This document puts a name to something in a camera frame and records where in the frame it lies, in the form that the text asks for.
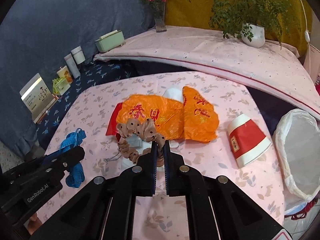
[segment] brown hair tie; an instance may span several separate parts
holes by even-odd
[[[126,159],[132,161],[133,164],[137,163],[139,153],[137,150],[130,147],[128,142],[125,140],[132,134],[136,134],[142,140],[146,142],[156,141],[157,143],[157,167],[164,165],[162,148],[164,146],[165,138],[160,133],[157,133],[153,119],[148,118],[143,123],[138,119],[129,118],[127,123],[118,123],[116,125],[118,133],[121,135],[120,141],[118,142],[119,152]],[[143,154],[151,152],[151,148],[143,150]]]

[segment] dark blue floral cloth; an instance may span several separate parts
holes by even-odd
[[[38,124],[37,133],[40,146],[45,150],[47,149],[61,120],[82,91],[92,86],[136,76],[138,74],[129,61],[108,63],[97,61],[91,63],[86,72],[73,80],[68,91],[59,97],[58,101],[47,111],[47,115]]]

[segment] white flower pot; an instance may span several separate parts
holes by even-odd
[[[248,37],[244,37],[242,34],[242,41],[251,47],[260,48],[266,42],[264,28],[253,24],[250,24],[249,26],[252,27],[250,31],[253,34],[253,38],[249,41]]]

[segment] blue curtain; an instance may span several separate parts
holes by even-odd
[[[139,0],[16,0],[0,25],[0,140],[20,157],[36,141],[19,94],[36,73],[52,89],[63,57],[75,47],[91,58],[101,35],[118,29],[128,38],[153,25]]]

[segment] red and white paper cup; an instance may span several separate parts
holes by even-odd
[[[239,115],[228,125],[228,134],[239,168],[259,158],[271,145],[258,125],[245,114]]]

